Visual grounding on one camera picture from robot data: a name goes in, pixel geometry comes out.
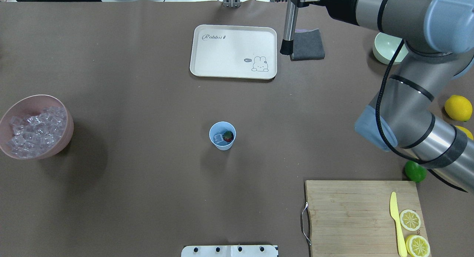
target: brown tablecloth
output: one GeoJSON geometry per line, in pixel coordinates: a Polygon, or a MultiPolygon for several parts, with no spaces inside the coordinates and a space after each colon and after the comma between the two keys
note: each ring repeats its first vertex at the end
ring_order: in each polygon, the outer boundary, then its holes
{"type": "MultiPolygon", "coordinates": [[[[196,26],[269,26],[280,41],[285,12],[253,1],[1,3],[0,114],[49,94],[75,130],[49,159],[0,155],[0,255],[180,256],[185,245],[268,243],[307,256],[305,180],[402,180],[405,160],[354,132],[385,69],[371,53],[376,31],[312,6],[297,28],[321,29],[325,59],[279,55],[271,81],[190,73],[196,26]],[[209,141],[218,121],[237,129],[229,151],[209,141]]],[[[472,77],[453,81],[432,111],[447,120],[447,97],[474,100],[472,77]]],[[[472,194],[430,175],[418,192],[433,256],[474,256],[472,194]]]]}

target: plastic knife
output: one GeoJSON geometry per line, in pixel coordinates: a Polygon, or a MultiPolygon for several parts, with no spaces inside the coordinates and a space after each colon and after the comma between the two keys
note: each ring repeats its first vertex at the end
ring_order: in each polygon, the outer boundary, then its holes
{"type": "Polygon", "coordinates": [[[393,218],[393,220],[395,220],[395,227],[397,229],[398,255],[401,257],[407,257],[407,247],[405,246],[405,239],[403,238],[403,233],[401,231],[400,216],[398,215],[397,194],[395,192],[392,192],[390,196],[390,216],[393,218]]]}

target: gray cloth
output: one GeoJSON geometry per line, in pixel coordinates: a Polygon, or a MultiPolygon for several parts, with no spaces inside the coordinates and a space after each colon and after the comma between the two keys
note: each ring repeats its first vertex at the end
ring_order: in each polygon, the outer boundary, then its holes
{"type": "Polygon", "coordinates": [[[291,60],[320,60],[324,59],[325,52],[319,29],[305,32],[296,32],[294,36],[293,54],[291,60]]]}

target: lemon slice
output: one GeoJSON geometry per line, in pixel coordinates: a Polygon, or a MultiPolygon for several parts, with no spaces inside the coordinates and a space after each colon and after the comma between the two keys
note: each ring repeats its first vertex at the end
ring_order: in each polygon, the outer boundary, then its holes
{"type": "Polygon", "coordinates": [[[428,257],[430,255],[430,244],[422,236],[408,236],[406,246],[408,253],[413,257],[428,257]]]}
{"type": "Polygon", "coordinates": [[[421,226],[421,219],[418,213],[413,210],[404,210],[400,213],[400,222],[406,230],[416,231],[421,226]]]}

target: lemon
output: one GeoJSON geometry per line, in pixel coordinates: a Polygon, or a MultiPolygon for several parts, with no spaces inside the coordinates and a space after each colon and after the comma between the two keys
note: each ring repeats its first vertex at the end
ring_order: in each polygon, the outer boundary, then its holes
{"type": "Polygon", "coordinates": [[[463,96],[452,95],[445,102],[447,115],[454,120],[466,122],[473,114],[471,102],[463,96]]]}
{"type": "Polygon", "coordinates": [[[416,231],[421,226],[420,216],[413,210],[403,210],[400,213],[400,222],[401,226],[409,231],[416,231]]]}
{"type": "Polygon", "coordinates": [[[428,257],[430,255],[430,244],[428,240],[420,235],[407,237],[407,251],[413,257],[428,257]]]}
{"type": "Polygon", "coordinates": [[[467,128],[465,128],[465,127],[460,127],[460,126],[455,126],[455,127],[457,127],[458,129],[461,129],[464,133],[467,134],[467,137],[469,137],[470,139],[474,140],[473,134],[472,134],[469,130],[467,130],[467,128]]]}

